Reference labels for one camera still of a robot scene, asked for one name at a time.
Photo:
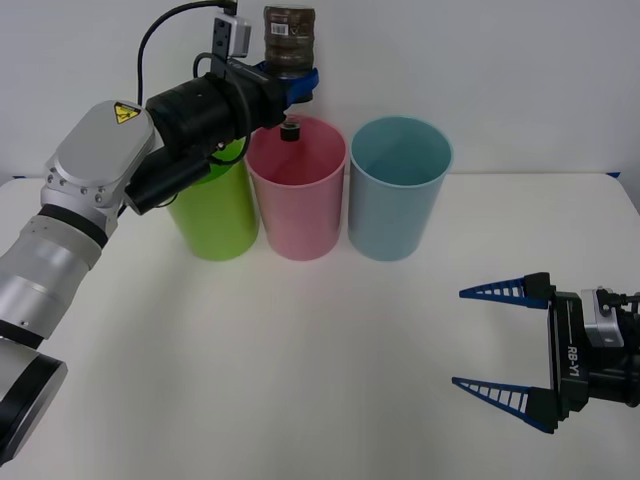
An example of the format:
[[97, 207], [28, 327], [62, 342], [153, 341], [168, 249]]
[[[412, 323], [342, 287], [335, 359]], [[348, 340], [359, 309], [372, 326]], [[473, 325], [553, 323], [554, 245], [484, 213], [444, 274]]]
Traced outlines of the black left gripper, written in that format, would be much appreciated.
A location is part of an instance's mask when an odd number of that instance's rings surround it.
[[239, 89], [245, 97], [249, 120], [244, 119], [245, 109], [240, 103], [242, 132], [246, 123], [250, 125], [250, 132], [260, 128], [274, 128], [285, 121], [289, 104], [308, 103], [313, 100], [313, 91], [319, 84], [319, 72], [313, 68], [309, 73], [299, 78], [288, 79], [285, 82], [270, 76], [265, 61], [250, 66], [230, 59], [227, 67], [238, 81]]

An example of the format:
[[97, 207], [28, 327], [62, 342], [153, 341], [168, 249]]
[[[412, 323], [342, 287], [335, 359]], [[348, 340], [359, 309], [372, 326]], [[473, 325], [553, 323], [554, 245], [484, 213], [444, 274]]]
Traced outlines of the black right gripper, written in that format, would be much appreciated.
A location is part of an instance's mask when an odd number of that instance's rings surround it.
[[459, 297], [546, 310], [549, 304], [551, 390], [453, 377], [452, 384], [509, 413], [527, 425], [553, 434], [558, 420], [579, 412], [589, 400], [590, 343], [582, 301], [575, 293], [555, 291], [548, 272], [491, 282], [459, 291]]

